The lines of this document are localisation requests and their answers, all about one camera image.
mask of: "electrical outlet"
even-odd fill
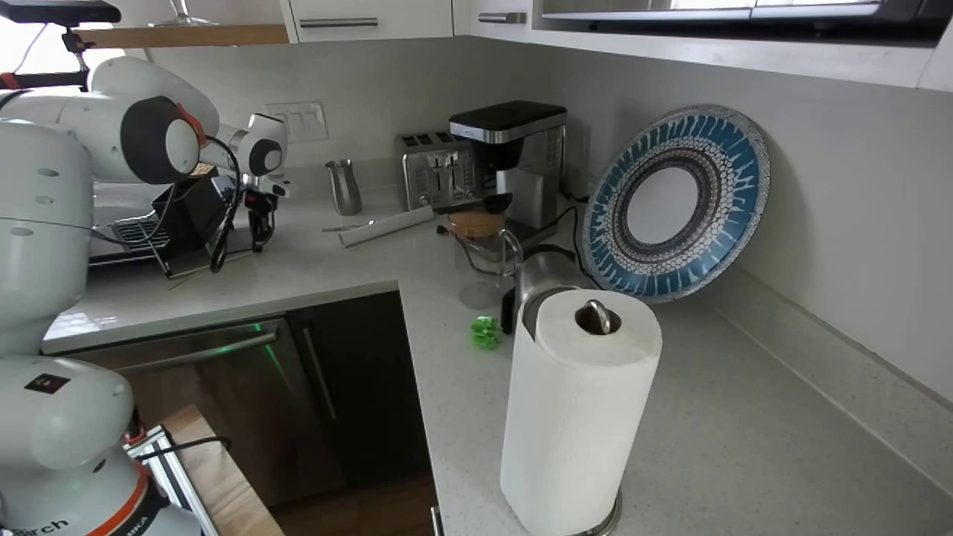
[[[264,111],[287,122],[290,144],[331,139],[322,102],[270,102]]]

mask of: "floor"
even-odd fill
[[[287,536],[433,536],[433,479],[377,486],[273,513]]]

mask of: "wall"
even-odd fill
[[[953,96],[642,62],[491,41],[162,52],[229,122],[318,98],[331,139],[294,160],[392,154],[392,133],[503,98],[573,111],[584,193],[650,120],[686,105],[748,113],[771,147],[771,200],[748,273],[953,398]]]

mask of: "kettle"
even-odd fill
[[[574,253],[558,244],[537,244],[523,250],[523,263],[514,273],[514,288],[503,294],[500,327],[514,331],[523,305],[538,305],[543,299],[564,288],[590,288],[593,281],[574,266]]]

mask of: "microwave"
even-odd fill
[[[953,0],[543,0],[543,20],[692,23],[692,20],[864,20],[940,23]]]

